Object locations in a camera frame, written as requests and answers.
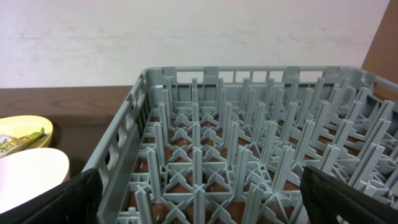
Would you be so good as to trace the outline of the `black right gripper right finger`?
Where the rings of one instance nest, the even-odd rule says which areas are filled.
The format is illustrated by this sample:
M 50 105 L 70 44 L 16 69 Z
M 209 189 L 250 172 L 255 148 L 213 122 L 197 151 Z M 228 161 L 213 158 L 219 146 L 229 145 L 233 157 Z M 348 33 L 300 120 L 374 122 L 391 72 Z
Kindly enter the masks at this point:
M 397 210 L 346 185 L 316 167 L 306 166 L 300 183 L 311 224 L 397 223 Z

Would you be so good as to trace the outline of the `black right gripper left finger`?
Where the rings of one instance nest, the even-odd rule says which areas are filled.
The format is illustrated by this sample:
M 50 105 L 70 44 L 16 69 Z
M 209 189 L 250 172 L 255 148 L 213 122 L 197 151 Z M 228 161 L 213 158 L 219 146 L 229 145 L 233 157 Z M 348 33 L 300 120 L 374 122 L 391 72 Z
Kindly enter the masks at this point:
M 1 214 L 7 223 L 95 223 L 102 199 L 99 169 L 90 168 Z

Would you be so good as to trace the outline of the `pink bowl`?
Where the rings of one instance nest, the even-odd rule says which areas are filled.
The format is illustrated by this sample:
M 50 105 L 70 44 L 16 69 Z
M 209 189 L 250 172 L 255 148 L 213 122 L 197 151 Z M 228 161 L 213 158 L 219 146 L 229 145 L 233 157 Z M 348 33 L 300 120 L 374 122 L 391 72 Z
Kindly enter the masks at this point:
M 28 149 L 1 158 L 1 213 L 22 205 L 69 178 L 69 158 L 58 149 Z

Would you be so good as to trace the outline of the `green yellow snack wrapper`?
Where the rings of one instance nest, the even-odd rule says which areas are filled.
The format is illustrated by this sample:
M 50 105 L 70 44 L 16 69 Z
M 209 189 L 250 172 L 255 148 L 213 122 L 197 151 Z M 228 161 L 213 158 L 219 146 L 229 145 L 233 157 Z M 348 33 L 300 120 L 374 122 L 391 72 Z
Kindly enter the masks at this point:
M 6 157 L 10 154 L 22 151 L 29 147 L 31 144 L 35 143 L 38 139 L 40 139 L 44 135 L 44 128 L 41 128 L 39 132 L 34 132 L 32 134 L 15 138 L 8 142 L 5 142 L 1 146 L 1 157 Z

